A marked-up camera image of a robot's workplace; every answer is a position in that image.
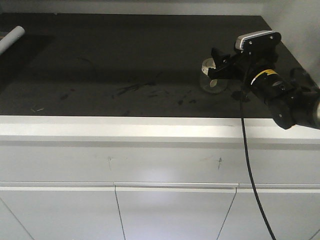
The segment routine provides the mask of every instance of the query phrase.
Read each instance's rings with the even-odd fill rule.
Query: white pipe
[[[21,26],[16,26],[11,32],[0,40],[0,55],[3,54],[12,44],[25,34],[25,30]]]

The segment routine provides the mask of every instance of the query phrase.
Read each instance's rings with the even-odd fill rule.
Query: white cabinet
[[[308,240],[319,230],[319,189],[260,189],[258,193],[277,239]],[[250,190],[239,189],[235,196],[219,237],[219,240],[230,239],[271,239]]]
[[[9,189],[0,196],[36,240],[123,240],[114,187]]]
[[[127,240],[216,239],[235,189],[117,187]]]
[[[0,239],[32,240],[19,221],[0,200]]]

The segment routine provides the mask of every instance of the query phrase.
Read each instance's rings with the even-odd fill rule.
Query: black cable
[[[272,231],[271,226],[268,222],[268,219],[266,217],[266,214],[265,214],[265,211],[262,207],[262,204],[260,202],[259,195],[258,195],[258,192],[256,189],[256,184],[255,184],[254,177],[253,177],[252,171],[251,171],[251,166],[250,166],[247,135],[246,135],[246,126],[245,126],[245,118],[244,118],[244,107],[243,107],[243,98],[246,98],[246,95],[244,95],[244,89],[245,89],[245,84],[246,84],[246,80],[247,80],[247,76],[248,76],[250,68],[251,68],[251,63],[250,63],[250,65],[249,65],[248,69],[246,70],[244,77],[243,77],[243,83],[241,86],[241,98],[240,98],[240,116],[241,116],[241,124],[242,124],[242,134],[243,134],[243,144],[244,144],[244,151],[245,151],[246,166],[248,168],[248,173],[249,173],[249,177],[250,177],[250,181],[251,181],[251,186],[252,186],[252,189],[254,192],[255,200],[259,206],[264,223],[265,223],[266,227],[268,228],[268,231],[269,231],[269,234],[270,234],[272,240],[277,240],[274,235],[274,232]]]

